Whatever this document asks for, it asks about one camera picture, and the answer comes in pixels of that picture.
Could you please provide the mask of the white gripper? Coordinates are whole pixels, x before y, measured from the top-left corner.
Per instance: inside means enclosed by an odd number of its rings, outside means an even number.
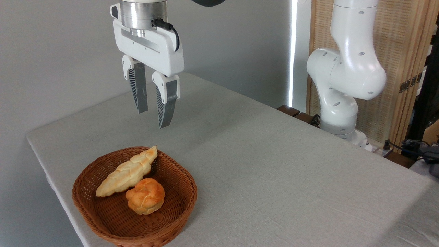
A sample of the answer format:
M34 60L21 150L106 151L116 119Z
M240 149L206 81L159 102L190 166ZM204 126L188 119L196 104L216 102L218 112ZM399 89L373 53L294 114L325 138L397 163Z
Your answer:
M122 57L125 79L130 83L139 114L148 111L145 65L156 70L152 80L156 85L159 127L171 123L176 100L180 98L179 73L185 69L182 43L177 48L174 31L157 27L146 30L143 37L135 36L118 19L113 20L115 41Z

